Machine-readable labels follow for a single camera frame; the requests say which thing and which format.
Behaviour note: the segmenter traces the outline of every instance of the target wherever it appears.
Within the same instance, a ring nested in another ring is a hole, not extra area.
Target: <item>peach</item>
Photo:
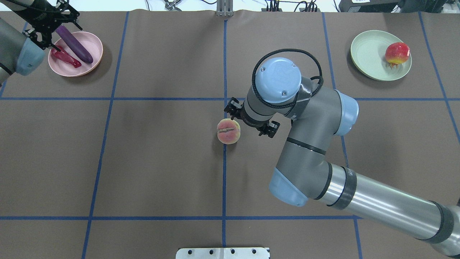
[[[224,144],[233,144],[240,139],[241,128],[237,121],[223,119],[217,124],[217,138]]]

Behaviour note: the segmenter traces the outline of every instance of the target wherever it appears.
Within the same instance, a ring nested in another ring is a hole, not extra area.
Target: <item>brown table surface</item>
[[[24,27],[11,12],[0,17]],[[94,71],[61,77],[45,60],[0,88],[0,258],[172,259],[181,247],[253,246],[279,259],[445,258],[345,211],[271,195],[286,118],[275,116],[273,139],[241,124],[228,146],[215,129],[263,55],[304,49],[321,63],[324,87],[360,105],[328,161],[455,204],[459,22],[428,13],[82,12],[79,24],[103,42]],[[378,82],[353,65],[351,42],[371,29],[411,47],[402,79]],[[317,75],[305,56],[283,56]]]

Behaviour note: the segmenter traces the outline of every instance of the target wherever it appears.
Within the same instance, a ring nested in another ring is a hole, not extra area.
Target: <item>pink plate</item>
[[[57,59],[55,56],[51,55],[51,51],[48,54],[48,63],[50,64],[51,69],[56,72],[56,74],[64,77],[79,77],[84,74],[89,73],[91,70],[96,68],[96,66],[101,62],[102,59],[102,42],[94,34],[77,31],[72,33],[72,35],[77,39],[83,47],[91,54],[93,62],[91,64],[81,61],[77,55],[65,44],[64,40],[59,39],[54,45],[60,45],[64,48],[70,56],[74,59],[81,62],[81,67],[74,68],[74,66],[65,63],[62,60]]]

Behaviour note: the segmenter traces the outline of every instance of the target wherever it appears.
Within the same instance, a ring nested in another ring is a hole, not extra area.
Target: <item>grid line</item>
[[[332,66],[332,57],[331,57],[331,50],[330,50],[330,45],[329,45],[328,29],[327,29],[327,25],[326,25],[326,16],[325,16],[324,13],[321,13],[321,14],[322,14],[322,24],[323,24],[323,28],[324,28],[324,37],[326,39],[326,49],[328,51],[329,69],[331,70],[332,88],[334,90],[336,90],[337,88],[335,86],[334,68]],[[343,154],[344,154],[346,167],[350,167],[348,165],[348,155],[346,153],[345,138],[343,136],[340,136],[340,141],[342,142],[342,151],[343,151]],[[359,259],[362,259],[361,242],[359,241],[359,230],[357,228],[356,218],[354,218],[353,221],[355,222],[355,236],[356,236],[356,245],[357,245],[357,248],[358,248],[358,254],[360,255]]]
[[[452,121],[452,125],[454,126],[455,134],[457,135],[457,141],[460,143],[460,134],[457,128],[457,124],[455,123],[454,115],[452,114],[452,110],[450,109],[449,101],[447,99],[446,91],[444,90],[443,82],[441,81],[441,76],[439,76],[439,71],[437,70],[436,62],[434,61],[433,53],[431,52],[430,43],[428,42],[428,37],[426,36],[425,25],[423,24],[422,13],[419,11],[419,20],[420,25],[422,26],[423,36],[425,38],[426,48],[428,49],[428,53],[430,54],[431,62],[433,63],[434,71],[436,73],[437,81],[439,83],[439,87],[441,88],[441,92],[443,93],[444,101],[446,102],[447,111],[449,112],[450,120]]]
[[[359,259],[362,259],[361,239],[359,237],[358,220],[353,219],[353,223],[355,225],[355,235],[356,235],[356,245],[358,246],[358,256],[359,256]]]
[[[90,234],[90,230],[91,230],[92,215],[93,215],[93,212],[94,212],[94,204],[96,203],[96,194],[98,192],[99,177],[101,175],[102,159],[103,159],[104,151],[105,151],[105,143],[107,141],[107,131],[109,129],[110,115],[112,113],[112,107],[113,107],[113,103],[114,103],[115,89],[116,89],[116,83],[117,83],[117,79],[118,79],[118,71],[120,69],[121,55],[123,53],[123,43],[125,41],[126,27],[128,25],[128,18],[129,18],[129,12],[126,12],[125,24],[124,24],[124,28],[123,28],[123,34],[121,36],[120,51],[118,53],[118,61],[117,61],[117,64],[116,64],[114,83],[113,83],[113,87],[112,87],[112,94],[111,94],[111,97],[110,97],[109,111],[107,112],[107,120],[105,122],[105,129],[104,129],[104,137],[102,139],[101,153],[100,153],[100,156],[99,156],[98,171],[96,173],[96,180],[95,180],[95,183],[94,183],[94,190],[93,190],[93,193],[92,193],[92,200],[91,200],[91,207],[90,207],[90,211],[89,211],[88,225],[86,226],[85,242],[83,243],[83,252],[81,253],[81,258],[82,259],[85,259],[86,249],[88,247],[88,240],[89,240],[89,234]]]
[[[227,105],[227,20],[224,20],[224,107]],[[222,159],[222,247],[226,247],[227,216],[227,145],[224,144]]]
[[[322,26],[324,29],[324,38],[326,39],[326,49],[328,51],[329,69],[331,70],[332,89],[336,89],[335,80],[334,80],[334,68],[332,67],[331,50],[329,47],[328,29],[326,27],[326,16],[324,15],[323,12],[321,13],[321,15],[322,15]]]
[[[1,99],[1,96],[3,95],[3,91],[5,90],[5,86],[6,86],[6,82],[8,80],[5,80],[0,88],[0,99]]]
[[[225,101],[227,97],[114,97],[114,101]],[[460,101],[460,98],[353,97],[357,101]],[[110,97],[0,97],[0,100],[112,100]]]
[[[0,220],[89,220],[85,216],[0,216]],[[93,216],[91,221],[180,221],[180,220],[359,220],[356,215],[319,216]]]

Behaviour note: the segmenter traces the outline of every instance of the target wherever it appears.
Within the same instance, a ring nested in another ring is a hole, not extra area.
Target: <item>blue joint cap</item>
[[[336,91],[339,93],[342,105],[342,117],[340,119],[339,129],[334,135],[344,136],[356,123],[356,120],[358,119],[359,106],[355,99],[339,92],[338,90]]]
[[[263,63],[256,74],[256,87],[268,103],[282,103],[294,97],[300,88],[302,74],[294,62],[272,58]]]
[[[16,62],[16,72],[27,76],[41,64],[44,57],[45,52],[27,38]]]
[[[276,167],[269,185],[270,192],[288,204],[302,207],[308,198],[295,187]]]

